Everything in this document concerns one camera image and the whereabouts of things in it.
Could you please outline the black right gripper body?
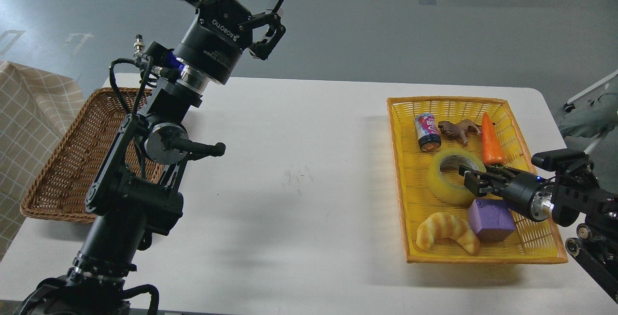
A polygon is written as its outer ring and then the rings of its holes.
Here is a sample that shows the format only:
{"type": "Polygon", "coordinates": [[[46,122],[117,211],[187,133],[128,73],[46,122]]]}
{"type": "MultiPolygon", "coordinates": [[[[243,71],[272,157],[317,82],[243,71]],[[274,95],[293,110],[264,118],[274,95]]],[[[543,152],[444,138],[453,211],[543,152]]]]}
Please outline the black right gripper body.
{"type": "Polygon", "coordinates": [[[526,172],[515,176],[501,189],[500,197],[513,212],[532,222],[543,222],[550,218],[554,207],[553,191],[553,183],[526,172]]]}

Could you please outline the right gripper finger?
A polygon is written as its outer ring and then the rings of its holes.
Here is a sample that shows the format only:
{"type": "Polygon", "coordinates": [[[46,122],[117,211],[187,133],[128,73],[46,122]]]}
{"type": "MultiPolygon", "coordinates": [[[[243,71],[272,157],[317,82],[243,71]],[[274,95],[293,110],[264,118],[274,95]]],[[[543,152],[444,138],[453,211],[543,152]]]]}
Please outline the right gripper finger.
{"type": "Polygon", "coordinates": [[[477,178],[482,179],[494,179],[494,180],[512,180],[517,175],[522,174],[524,171],[519,170],[517,168],[512,167],[501,167],[501,166],[490,166],[487,167],[486,170],[475,170],[474,168],[461,165],[458,169],[458,174],[461,176],[466,176],[471,174],[471,176],[475,176],[477,178]]]}
{"type": "Polygon", "coordinates": [[[496,174],[465,174],[465,187],[477,197],[501,197],[507,187],[507,179],[496,174]]]}

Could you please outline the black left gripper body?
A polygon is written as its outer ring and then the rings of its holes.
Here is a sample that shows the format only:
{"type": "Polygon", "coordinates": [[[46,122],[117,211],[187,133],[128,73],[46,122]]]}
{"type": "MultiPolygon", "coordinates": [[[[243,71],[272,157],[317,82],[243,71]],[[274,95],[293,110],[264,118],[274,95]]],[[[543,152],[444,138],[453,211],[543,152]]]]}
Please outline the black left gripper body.
{"type": "Polygon", "coordinates": [[[241,53],[253,42],[251,31],[241,31],[249,9],[238,0],[203,0],[183,39],[174,49],[181,62],[227,84],[241,53]]]}

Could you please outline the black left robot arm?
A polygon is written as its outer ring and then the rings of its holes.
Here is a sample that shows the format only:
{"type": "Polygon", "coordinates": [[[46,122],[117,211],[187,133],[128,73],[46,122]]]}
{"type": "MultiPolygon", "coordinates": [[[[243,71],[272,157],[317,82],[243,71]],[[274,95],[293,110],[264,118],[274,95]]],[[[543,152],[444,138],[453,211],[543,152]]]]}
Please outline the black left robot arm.
{"type": "Polygon", "coordinates": [[[42,280],[16,315],[127,315],[130,299],[142,294],[150,295],[147,313],[157,314],[155,286],[124,288],[137,269],[133,256],[183,215],[187,163],[226,150],[224,143],[191,141],[183,119],[201,105],[210,82],[227,83],[245,49],[266,60],[286,31],[284,0],[271,0],[259,14],[238,0],[183,1],[195,17],[176,48],[145,46],[137,35],[133,59],[110,63],[110,85],[126,116],[84,197],[96,218],[68,273],[42,280]]]}

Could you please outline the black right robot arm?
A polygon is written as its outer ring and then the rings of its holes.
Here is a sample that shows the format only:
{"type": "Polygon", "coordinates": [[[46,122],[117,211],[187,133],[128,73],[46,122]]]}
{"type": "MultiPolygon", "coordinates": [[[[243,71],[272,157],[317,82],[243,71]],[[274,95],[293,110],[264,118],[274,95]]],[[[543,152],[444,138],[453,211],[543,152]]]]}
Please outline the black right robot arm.
{"type": "Polygon", "coordinates": [[[569,227],[584,215],[577,236],[566,240],[565,249],[616,301],[617,195],[600,187],[593,162],[585,152],[569,148],[539,152],[531,162],[554,176],[545,179],[511,167],[488,167],[481,172],[465,165],[459,166],[458,172],[470,192],[498,196],[510,210],[533,222],[551,219],[569,227]]]}

